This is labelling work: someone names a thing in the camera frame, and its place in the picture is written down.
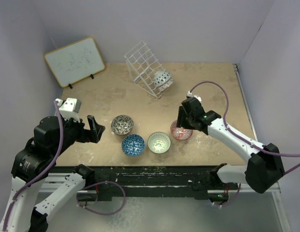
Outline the red patterned bowl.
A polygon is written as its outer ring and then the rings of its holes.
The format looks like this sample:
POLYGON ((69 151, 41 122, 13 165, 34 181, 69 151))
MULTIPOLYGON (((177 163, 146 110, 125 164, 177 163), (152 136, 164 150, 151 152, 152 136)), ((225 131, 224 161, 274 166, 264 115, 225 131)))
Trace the red patterned bowl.
POLYGON ((177 140, 188 140, 193 135, 193 130, 177 127, 176 120, 171 123, 170 132, 177 140))

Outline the green and white bowl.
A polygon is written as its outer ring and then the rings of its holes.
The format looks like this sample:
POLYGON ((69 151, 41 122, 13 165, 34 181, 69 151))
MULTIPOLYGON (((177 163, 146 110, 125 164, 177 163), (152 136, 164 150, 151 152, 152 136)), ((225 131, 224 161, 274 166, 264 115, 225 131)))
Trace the green and white bowl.
POLYGON ((151 152, 163 154, 170 149, 171 140, 166 133, 158 131, 149 136, 147 144, 151 152))

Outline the light blue patterned bowl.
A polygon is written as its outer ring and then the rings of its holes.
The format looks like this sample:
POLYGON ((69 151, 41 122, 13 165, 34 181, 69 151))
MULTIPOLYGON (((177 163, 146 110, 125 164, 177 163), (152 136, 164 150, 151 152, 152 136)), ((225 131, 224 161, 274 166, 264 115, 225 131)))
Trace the light blue patterned bowl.
POLYGON ((159 87, 166 83, 171 78, 171 74, 168 71, 158 71, 154 75, 154 84, 159 87))

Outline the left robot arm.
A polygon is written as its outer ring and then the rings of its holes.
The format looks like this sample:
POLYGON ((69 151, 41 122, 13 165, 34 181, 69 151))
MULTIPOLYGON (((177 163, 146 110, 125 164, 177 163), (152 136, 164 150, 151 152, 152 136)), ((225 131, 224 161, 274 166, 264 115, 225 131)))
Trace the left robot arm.
POLYGON ((43 118, 34 128, 12 167, 12 187, 0 232, 45 232, 51 217, 80 189, 94 186, 95 171, 83 164, 76 166, 68 179, 40 204, 39 190, 56 165, 57 158, 75 142, 98 143, 105 126, 88 116, 90 129, 83 122, 64 120, 60 115, 43 118))

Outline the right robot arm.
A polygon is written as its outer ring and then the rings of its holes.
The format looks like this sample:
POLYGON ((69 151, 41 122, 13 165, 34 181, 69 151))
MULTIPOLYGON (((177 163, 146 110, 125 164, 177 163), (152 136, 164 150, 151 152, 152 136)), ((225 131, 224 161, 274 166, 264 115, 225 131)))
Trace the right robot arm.
POLYGON ((247 184, 255 192, 264 193, 284 174, 279 149, 274 144, 264 145, 224 123, 223 118, 210 110, 205 112, 201 102, 190 97, 181 103, 177 126, 209 135, 233 150, 245 165, 223 163, 210 172, 210 183, 222 189, 227 183, 247 184))

